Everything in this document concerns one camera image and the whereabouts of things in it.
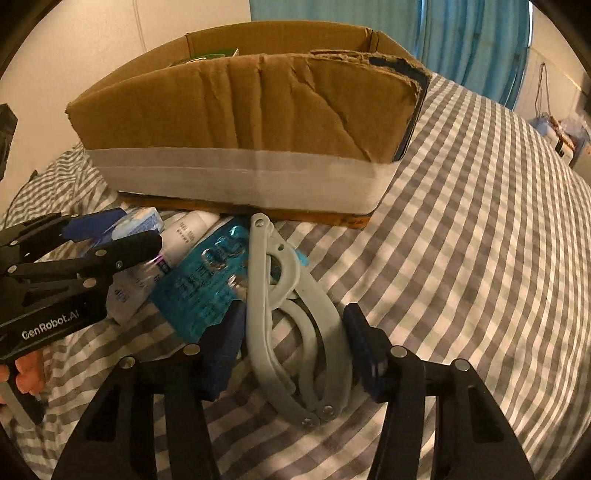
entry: open cardboard box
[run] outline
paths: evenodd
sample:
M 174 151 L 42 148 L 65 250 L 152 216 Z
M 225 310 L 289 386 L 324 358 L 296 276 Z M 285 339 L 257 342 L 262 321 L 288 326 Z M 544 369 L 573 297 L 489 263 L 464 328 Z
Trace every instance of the open cardboard box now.
M 429 79 L 381 32 L 251 22 L 162 45 L 66 112 L 94 165 L 135 204 L 359 228 L 404 155 Z

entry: human hand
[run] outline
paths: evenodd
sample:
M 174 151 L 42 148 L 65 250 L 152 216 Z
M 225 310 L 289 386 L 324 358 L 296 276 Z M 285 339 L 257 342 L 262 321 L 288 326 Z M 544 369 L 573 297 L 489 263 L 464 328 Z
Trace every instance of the human hand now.
M 20 357 L 15 362 L 18 370 L 17 388 L 22 393 L 37 395 L 45 385 L 45 369 L 43 367 L 43 352 L 37 350 Z M 8 380 L 8 367 L 0 365 L 0 382 Z M 0 403 L 5 403 L 0 396 Z

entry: white tube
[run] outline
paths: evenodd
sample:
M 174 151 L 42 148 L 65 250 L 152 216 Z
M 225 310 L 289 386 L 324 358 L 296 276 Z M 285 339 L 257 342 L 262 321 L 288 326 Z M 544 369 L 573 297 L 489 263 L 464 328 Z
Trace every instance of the white tube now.
M 106 299 L 107 313 L 119 324 L 129 320 L 143 305 L 156 282 L 185 258 L 219 215 L 195 211 L 183 216 L 160 234 L 162 250 L 156 258 L 113 276 Z

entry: white wall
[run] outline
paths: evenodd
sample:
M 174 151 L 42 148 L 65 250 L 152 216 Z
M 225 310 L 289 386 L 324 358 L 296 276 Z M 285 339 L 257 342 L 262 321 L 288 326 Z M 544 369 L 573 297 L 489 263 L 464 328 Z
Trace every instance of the white wall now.
M 535 118 L 535 96 L 540 77 L 540 66 L 546 63 L 550 110 L 557 120 L 567 118 L 571 112 L 582 112 L 591 80 L 560 31 L 542 12 L 533 7 L 533 35 L 524 82 L 515 112 L 530 120 Z M 543 111 L 547 111 L 545 88 Z
M 250 21 L 248 0 L 62 0 L 0 78 L 18 117 L 0 216 L 34 169 L 77 143 L 66 105 L 117 67 L 189 31 Z

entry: gray and white checkered bedsheet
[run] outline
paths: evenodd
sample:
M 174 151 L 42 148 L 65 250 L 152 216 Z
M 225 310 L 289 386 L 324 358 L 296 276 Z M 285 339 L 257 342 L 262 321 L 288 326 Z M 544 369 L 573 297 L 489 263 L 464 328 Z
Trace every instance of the gray and white checkered bedsheet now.
M 24 188 L 8 223 L 118 204 L 77 147 Z M 287 222 L 280 232 L 309 256 L 335 303 L 358 302 L 393 343 L 435 362 L 469 359 L 538 478 L 556 473 L 591 420 L 591 190 L 521 118 L 435 76 L 408 153 L 365 230 Z M 274 337 L 279 359 L 296 361 L 300 340 L 290 324 L 279 322 Z M 150 304 L 125 327 L 105 320 L 51 345 L 45 422 L 31 432 L 9 428 L 26 461 L 49 478 L 116 362 L 179 345 Z M 206 406 L 225 479 L 366 478 L 384 414 L 357 385 L 339 419 L 306 433 L 265 402 L 248 361 Z M 156 398 L 157 462 L 168 478 L 162 415 Z M 433 432 L 430 403 L 420 478 Z

